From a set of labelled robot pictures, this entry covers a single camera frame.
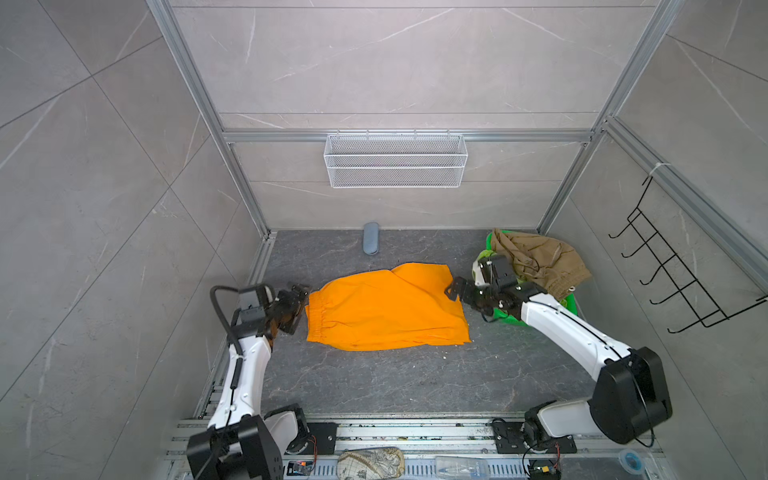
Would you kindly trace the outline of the orange shorts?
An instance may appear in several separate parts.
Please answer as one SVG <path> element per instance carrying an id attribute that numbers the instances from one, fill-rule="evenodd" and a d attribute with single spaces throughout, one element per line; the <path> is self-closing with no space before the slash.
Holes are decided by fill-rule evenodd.
<path id="1" fill-rule="evenodd" d="M 309 295 L 307 340 L 353 352 L 467 344 L 463 307 L 444 293 L 452 281 L 428 263 L 333 280 Z"/>

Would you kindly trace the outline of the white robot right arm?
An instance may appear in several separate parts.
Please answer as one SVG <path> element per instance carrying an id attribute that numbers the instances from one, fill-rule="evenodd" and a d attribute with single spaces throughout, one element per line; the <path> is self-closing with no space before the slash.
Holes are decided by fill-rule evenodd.
<path id="1" fill-rule="evenodd" d="M 564 437 L 597 434 L 626 445 L 672 417 L 663 363 L 653 350 L 632 348 L 601 332 L 543 287 L 519 278 L 505 257 L 476 260 L 472 277 L 454 278 L 444 293 L 486 320 L 497 312 L 512 315 L 544 334 L 594 380 L 587 399 L 528 410 L 521 427 L 527 447 L 542 451 Z"/>

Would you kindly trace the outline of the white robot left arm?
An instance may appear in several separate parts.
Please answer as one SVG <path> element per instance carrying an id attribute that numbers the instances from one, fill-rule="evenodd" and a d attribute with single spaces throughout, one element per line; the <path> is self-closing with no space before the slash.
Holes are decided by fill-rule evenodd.
<path id="1" fill-rule="evenodd" d="M 264 376 L 279 332 L 295 333 L 309 293 L 303 285 L 237 289 L 215 285 L 210 300 L 223 327 L 227 388 L 205 431 L 190 437 L 186 459 L 194 479 L 282 479 L 283 455 L 310 440 L 303 410 L 293 404 L 263 414 Z"/>

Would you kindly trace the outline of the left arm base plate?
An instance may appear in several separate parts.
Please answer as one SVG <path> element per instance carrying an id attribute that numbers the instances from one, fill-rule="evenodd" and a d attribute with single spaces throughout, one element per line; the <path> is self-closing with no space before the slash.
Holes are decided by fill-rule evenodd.
<path id="1" fill-rule="evenodd" d="M 314 422 L 300 424 L 297 437 L 289 444 L 289 455 L 332 455 L 335 452 L 338 424 Z"/>

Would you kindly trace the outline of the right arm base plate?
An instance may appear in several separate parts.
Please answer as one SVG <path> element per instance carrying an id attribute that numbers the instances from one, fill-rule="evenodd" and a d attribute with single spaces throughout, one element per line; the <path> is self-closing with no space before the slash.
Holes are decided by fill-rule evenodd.
<path id="1" fill-rule="evenodd" d="M 574 454 L 577 452 L 575 441 L 571 436 L 552 437 L 535 421 L 520 422 L 494 418 L 489 426 L 499 454 L 525 452 Z"/>

